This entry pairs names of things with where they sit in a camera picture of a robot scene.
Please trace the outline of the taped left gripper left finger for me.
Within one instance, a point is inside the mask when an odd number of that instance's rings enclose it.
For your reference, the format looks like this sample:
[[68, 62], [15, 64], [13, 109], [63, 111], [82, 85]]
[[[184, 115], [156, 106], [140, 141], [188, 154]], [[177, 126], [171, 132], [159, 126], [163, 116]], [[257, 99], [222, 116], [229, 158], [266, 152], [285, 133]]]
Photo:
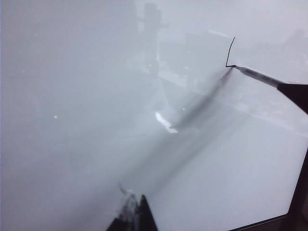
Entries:
[[120, 210], [106, 231], [138, 231], [139, 215], [136, 195], [132, 190], [120, 189], [123, 194]]

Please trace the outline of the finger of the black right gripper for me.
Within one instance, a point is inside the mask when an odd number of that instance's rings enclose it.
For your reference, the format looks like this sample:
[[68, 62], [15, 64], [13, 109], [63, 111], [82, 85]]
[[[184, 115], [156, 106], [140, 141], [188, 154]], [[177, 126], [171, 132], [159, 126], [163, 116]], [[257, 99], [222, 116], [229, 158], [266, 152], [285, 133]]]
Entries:
[[304, 112], [308, 111], [308, 85], [281, 83], [277, 90], [295, 103]]

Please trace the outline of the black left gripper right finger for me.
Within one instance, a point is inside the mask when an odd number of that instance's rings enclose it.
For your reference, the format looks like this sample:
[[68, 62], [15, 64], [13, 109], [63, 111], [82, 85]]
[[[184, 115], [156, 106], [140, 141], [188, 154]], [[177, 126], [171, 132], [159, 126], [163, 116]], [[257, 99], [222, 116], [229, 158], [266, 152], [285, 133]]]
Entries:
[[156, 222], [150, 210], [149, 203], [144, 194], [141, 195], [136, 215], [138, 217], [137, 221], [138, 231], [158, 231]]

